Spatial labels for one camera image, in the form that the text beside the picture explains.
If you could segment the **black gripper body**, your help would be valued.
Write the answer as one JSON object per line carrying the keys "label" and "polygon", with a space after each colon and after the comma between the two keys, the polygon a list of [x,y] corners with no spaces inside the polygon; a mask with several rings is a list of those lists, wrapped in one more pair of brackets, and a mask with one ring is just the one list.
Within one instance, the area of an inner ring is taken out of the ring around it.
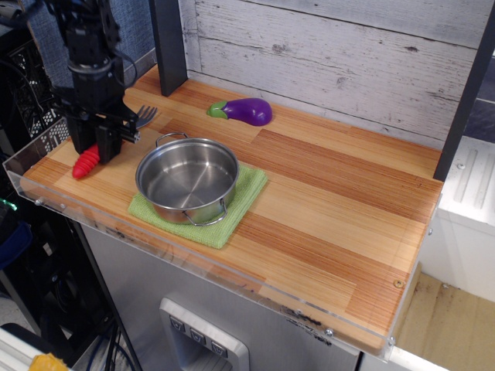
{"label": "black gripper body", "polygon": [[116,129],[122,139],[135,143],[140,134],[138,115],[124,101],[124,70],[121,63],[69,65],[72,87],[53,87],[58,108],[63,116],[95,116],[99,126]]}

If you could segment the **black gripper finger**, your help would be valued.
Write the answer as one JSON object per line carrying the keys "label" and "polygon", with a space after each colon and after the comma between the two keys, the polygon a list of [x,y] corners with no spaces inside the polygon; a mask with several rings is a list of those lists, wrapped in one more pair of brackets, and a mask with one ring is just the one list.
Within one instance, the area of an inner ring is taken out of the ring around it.
{"label": "black gripper finger", "polygon": [[67,128],[77,154],[82,154],[96,143],[95,116],[68,116]]}
{"label": "black gripper finger", "polygon": [[107,164],[121,152],[121,135],[116,129],[102,126],[95,129],[95,134],[100,163]]}

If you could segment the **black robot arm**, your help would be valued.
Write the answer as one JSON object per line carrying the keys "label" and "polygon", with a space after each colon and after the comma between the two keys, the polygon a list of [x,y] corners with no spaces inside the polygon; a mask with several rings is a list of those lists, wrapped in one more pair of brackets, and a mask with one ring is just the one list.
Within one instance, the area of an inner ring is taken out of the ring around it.
{"label": "black robot arm", "polygon": [[126,85],[119,27],[108,1],[48,1],[68,52],[72,87],[53,87],[78,154],[96,146],[101,163],[135,143],[138,115],[123,101]]}

